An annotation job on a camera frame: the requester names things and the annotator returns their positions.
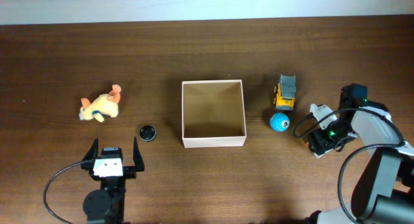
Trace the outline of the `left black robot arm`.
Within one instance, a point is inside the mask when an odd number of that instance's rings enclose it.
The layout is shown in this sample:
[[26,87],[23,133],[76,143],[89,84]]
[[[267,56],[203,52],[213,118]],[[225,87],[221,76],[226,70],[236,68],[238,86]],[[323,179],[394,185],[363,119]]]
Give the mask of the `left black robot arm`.
[[81,163],[81,168],[100,182],[100,188],[90,192],[83,201],[87,223],[124,222],[125,182],[136,179],[136,174],[145,170],[137,139],[133,140],[133,161],[134,165],[124,166],[121,148],[99,151],[98,139],[94,140]]

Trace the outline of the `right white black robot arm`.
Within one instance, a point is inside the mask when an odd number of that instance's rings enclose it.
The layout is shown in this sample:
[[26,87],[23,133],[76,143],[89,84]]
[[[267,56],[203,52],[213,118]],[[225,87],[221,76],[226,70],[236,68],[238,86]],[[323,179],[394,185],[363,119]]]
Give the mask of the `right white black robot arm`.
[[[343,162],[338,175],[340,206],[316,211],[309,223],[412,223],[413,147],[392,123],[388,108],[367,98],[367,87],[351,84],[342,88],[337,111],[311,104],[316,120],[308,131],[310,151],[321,157],[341,150],[360,138],[364,145]],[[342,179],[350,160],[368,151],[371,158],[359,178],[350,203],[344,203]]]

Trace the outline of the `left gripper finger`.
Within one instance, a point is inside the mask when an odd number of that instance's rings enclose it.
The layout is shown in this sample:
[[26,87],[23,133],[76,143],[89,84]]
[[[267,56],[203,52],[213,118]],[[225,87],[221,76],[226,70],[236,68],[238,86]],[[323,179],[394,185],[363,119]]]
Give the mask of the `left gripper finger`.
[[138,147],[138,141],[136,137],[134,137],[134,141],[133,141],[133,161],[134,161],[136,168],[144,167],[144,161],[140,153],[140,150]]
[[92,146],[85,154],[83,161],[93,161],[98,156],[98,139],[94,139]]

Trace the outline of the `blue toy ball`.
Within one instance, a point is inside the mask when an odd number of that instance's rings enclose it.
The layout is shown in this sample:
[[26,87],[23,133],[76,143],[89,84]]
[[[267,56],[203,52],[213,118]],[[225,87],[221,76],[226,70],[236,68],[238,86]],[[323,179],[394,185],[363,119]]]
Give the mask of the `blue toy ball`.
[[284,113],[275,113],[269,121],[270,127],[277,132],[288,130],[290,126],[290,119]]

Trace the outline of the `yellow grey toy truck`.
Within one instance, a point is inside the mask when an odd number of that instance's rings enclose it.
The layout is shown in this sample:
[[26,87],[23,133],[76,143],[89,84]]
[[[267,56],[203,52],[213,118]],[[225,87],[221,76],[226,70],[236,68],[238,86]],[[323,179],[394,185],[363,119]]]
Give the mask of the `yellow grey toy truck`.
[[274,88],[276,109],[292,111],[296,101],[296,77],[281,75]]

